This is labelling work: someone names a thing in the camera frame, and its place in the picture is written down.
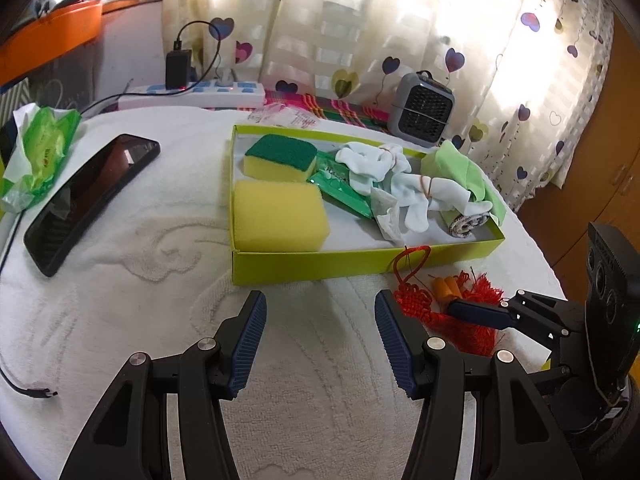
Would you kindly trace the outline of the white sock bundle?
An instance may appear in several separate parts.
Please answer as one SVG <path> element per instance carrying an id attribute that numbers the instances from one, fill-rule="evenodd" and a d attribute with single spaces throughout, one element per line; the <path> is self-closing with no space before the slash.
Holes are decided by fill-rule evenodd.
<path id="1" fill-rule="evenodd" d="M 387 188 L 372 188 L 370 205 L 373 219 L 384 240 L 396 245 L 408 233 L 424 233 L 430 227 L 428 214 L 434 210 L 427 195 L 430 178 L 422 174 L 393 174 Z"/>
<path id="2" fill-rule="evenodd" d="M 336 162 L 348 168 L 350 187 L 362 196 L 369 196 L 375 185 L 388 174 L 410 172 L 411 165 L 399 144 L 373 146 L 361 142 L 348 142 L 335 154 Z"/>

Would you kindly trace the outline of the light green cloth roll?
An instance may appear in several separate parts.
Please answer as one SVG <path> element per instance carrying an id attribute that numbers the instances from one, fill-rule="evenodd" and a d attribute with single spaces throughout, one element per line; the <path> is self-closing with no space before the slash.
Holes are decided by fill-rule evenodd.
<path id="1" fill-rule="evenodd" d="M 503 200 L 480 167 L 450 141 L 427 153 L 421 160 L 420 171 L 430 178 L 427 190 L 430 205 L 440 212 L 451 236 L 467 237 L 489 220 L 498 226 L 503 224 L 506 218 Z"/>

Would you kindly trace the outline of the green packet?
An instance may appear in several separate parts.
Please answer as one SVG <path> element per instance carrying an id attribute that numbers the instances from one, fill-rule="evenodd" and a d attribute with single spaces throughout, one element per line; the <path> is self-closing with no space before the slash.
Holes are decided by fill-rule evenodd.
<path id="1" fill-rule="evenodd" d="M 372 219 L 373 212 L 370 200 L 357 193 L 349 184 L 349 169 L 337 162 L 332 154 L 318 151 L 316 168 L 307 179 L 308 183 L 317 185 L 323 195 L 336 200 L 360 217 Z"/>

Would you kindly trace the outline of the plain yellow sponge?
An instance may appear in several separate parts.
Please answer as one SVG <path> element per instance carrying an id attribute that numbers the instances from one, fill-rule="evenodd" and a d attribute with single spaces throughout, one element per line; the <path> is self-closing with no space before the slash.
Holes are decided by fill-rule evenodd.
<path id="1" fill-rule="evenodd" d="M 239 180 L 232 216 L 240 252 L 318 252 L 330 234 L 320 190 L 310 183 Z"/>

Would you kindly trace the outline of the green topped yellow sponge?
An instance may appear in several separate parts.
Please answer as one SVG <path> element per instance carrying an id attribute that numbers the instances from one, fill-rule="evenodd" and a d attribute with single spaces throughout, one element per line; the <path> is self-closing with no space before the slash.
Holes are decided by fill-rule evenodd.
<path id="1" fill-rule="evenodd" d="M 306 182 L 316 168 L 318 150 L 307 141 L 266 134 L 243 157 L 243 174 L 277 182 Z"/>

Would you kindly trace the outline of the lime green shallow box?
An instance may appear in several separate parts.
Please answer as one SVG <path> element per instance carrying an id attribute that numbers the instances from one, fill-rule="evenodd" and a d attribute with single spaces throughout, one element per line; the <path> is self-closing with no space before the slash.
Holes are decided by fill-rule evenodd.
<path id="1" fill-rule="evenodd" d="M 347 142 L 382 145 L 382 136 L 374 139 L 358 138 L 334 132 L 309 129 L 278 128 L 249 124 L 233 126 L 230 148 L 230 237 L 232 281 L 235 285 L 257 286 L 317 281 L 327 278 L 346 278 L 392 272 L 393 260 L 405 246 L 430 246 L 425 266 L 448 266 L 458 262 L 486 258 L 506 239 L 500 226 L 489 217 L 484 226 L 465 238 L 449 235 L 438 211 L 428 214 L 430 228 L 422 234 L 407 233 L 399 247 L 384 240 L 374 221 L 358 219 L 338 203 L 327 202 L 330 232 L 318 252 L 244 252 L 236 242 L 233 193 L 237 180 L 246 177 L 242 169 L 245 152 L 264 134 L 300 139 L 314 144 L 319 150 L 333 153 Z"/>

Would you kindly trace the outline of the grey mini heater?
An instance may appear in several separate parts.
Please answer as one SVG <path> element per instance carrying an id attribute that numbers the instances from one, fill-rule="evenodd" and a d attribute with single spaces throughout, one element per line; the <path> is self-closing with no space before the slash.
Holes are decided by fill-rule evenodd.
<path id="1" fill-rule="evenodd" d="M 398 84 L 387 130 L 393 136 L 430 148 L 442 138 L 453 108 L 454 94 L 431 72 L 408 73 Z"/>

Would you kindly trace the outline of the black smartphone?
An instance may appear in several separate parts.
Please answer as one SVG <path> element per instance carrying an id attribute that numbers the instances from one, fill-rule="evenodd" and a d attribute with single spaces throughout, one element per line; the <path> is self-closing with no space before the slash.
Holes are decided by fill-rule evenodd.
<path id="1" fill-rule="evenodd" d="M 110 201 L 160 154 L 142 136 L 116 136 L 88 159 L 42 207 L 24 235 L 41 274 L 50 278 Z"/>

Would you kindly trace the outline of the heart pattern curtain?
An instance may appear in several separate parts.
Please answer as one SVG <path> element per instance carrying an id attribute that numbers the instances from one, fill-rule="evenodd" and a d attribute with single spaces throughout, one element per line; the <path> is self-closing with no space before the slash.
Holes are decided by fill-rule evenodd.
<path id="1" fill-rule="evenodd" d="M 454 95 L 444 135 L 512 209 L 562 185 L 602 90 L 606 0 L 163 0 L 198 73 L 390 110 L 425 70 Z"/>

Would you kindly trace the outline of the colourful striped cloth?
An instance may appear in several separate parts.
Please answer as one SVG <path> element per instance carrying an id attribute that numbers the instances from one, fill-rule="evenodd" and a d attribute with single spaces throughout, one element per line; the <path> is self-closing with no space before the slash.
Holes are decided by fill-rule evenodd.
<path id="1" fill-rule="evenodd" d="M 266 103 L 295 106 L 311 112 L 320 119 L 388 133 L 388 114 L 370 106 L 350 104 L 343 100 L 317 98 L 308 93 L 297 94 L 271 90 L 266 91 Z"/>

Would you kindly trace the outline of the green tissue pack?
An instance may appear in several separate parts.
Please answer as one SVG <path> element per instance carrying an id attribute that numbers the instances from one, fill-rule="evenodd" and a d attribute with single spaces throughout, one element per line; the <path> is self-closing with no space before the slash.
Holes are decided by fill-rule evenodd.
<path id="1" fill-rule="evenodd" d="M 13 113 L 15 148 L 1 179 L 1 210 L 20 212 L 40 202 L 55 184 L 81 121 L 78 110 L 29 103 Z"/>

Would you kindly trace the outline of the white power strip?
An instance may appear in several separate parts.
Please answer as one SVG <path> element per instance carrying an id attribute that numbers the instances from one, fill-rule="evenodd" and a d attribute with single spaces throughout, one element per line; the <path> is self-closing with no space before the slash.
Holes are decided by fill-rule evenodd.
<path id="1" fill-rule="evenodd" d="M 233 81 L 221 84 L 218 80 L 200 82 L 189 92 L 171 95 L 162 84 L 137 87 L 122 96 L 118 102 L 120 110 L 131 110 L 149 106 L 194 106 L 201 108 L 258 108 L 266 102 L 262 84 L 254 81 Z"/>

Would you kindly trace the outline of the black charger adapter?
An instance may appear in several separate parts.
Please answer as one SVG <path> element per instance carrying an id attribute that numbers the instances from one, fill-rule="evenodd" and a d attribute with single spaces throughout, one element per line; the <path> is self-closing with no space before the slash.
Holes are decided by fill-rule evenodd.
<path id="1" fill-rule="evenodd" d="M 182 41 L 174 41 L 172 50 L 166 54 L 165 88 L 184 90 L 190 81 L 192 51 L 183 49 Z"/>

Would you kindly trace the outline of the orange shelf tray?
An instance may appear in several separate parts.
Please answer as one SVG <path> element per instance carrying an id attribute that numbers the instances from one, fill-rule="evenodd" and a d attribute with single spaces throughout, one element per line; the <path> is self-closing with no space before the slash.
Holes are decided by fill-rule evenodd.
<path id="1" fill-rule="evenodd" d="M 0 84 L 20 80 L 95 40 L 102 28 L 102 8 L 100 0 L 75 3 L 21 28 L 1 45 Z"/>

